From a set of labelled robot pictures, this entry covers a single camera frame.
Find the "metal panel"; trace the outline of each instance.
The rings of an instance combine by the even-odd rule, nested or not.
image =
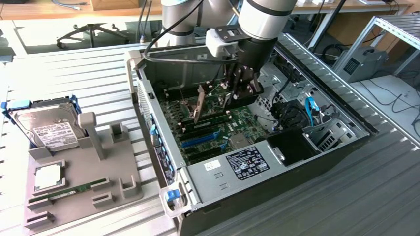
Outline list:
[[[160,187],[128,92],[124,51],[140,48],[139,45],[119,46],[107,50],[48,53],[39,57],[31,55],[27,59],[16,59],[4,68],[7,74],[2,74],[2,78],[8,79],[11,87],[2,86],[2,101],[28,97],[32,100],[48,99],[75,94],[80,99],[83,111],[94,111],[98,114],[98,130],[123,121],[136,152],[144,198],[54,228],[40,233],[42,236],[58,233],[86,235],[92,230],[100,235],[134,235],[135,232],[142,232],[142,235],[172,235],[176,232],[175,223],[164,216],[158,197]],[[24,65],[32,65],[35,70],[23,71]],[[19,86],[18,82],[27,83],[28,88],[34,84],[42,85],[44,89],[31,91]],[[3,123],[3,118],[0,134],[0,235],[19,236],[26,231],[22,226],[22,212],[28,153],[23,147],[28,146],[28,141],[10,122]]]
[[[280,42],[304,50],[290,37]],[[306,53],[318,61],[311,69],[323,67]],[[200,235],[419,235],[420,150],[360,93],[335,91],[360,98],[351,106],[380,131],[376,138],[324,175]]]

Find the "blue pcie slot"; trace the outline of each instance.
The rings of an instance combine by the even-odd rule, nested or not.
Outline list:
[[[187,147],[194,146],[196,144],[200,144],[200,143],[204,143],[207,141],[215,140],[218,138],[218,136],[219,136],[219,133],[220,133],[220,131],[214,132],[212,134],[208,134],[208,135],[206,135],[206,136],[203,136],[200,138],[196,138],[196,139],[192,139],[190,141],[186,141],[186,142],[182,143],[182,147],[187,148]]]

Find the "warning label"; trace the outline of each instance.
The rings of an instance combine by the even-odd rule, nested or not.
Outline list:
[[[47,148],[56,148],[78,142],[71,124],[60,123],[34,129]]]
[[[236,177],[246,180],[259,173],[270,170],[270,166],[258,151],[256,147],[251,147],[226,157],[235,171]]]

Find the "robotic arm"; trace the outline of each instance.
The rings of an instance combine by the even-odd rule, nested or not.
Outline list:
[[[226,65],[227,94],[224,106],[244,103],[263,93],[258,78],[278,42],[296,0],[244,0],[239,24],[232,21],[230,0],[163,0],[164,30],[171,29],[158,41],[159,46],[195,42],[194,27],[211,28],[207,47],[215,57],[228,56],[235,63]]]

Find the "green circuit board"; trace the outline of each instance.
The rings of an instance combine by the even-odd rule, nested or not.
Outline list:
[[[206,97],[202,119],[195,123],[191,106],[196,103],[198,97],[160,102],[179,149],[190,165],[236,150],[238,145],[232,143],[232,140],[238,138],[232,139],[232,137],[242,137],[240,139],[244,140],[242,145],[251,145],[262,135],[268,133],[247,106],[227,112],[219,106],[218,96]],[[182,121],[188,123],[184,129],[180,125]],[[183,147],[184,142],[215,133],[216,138]]]

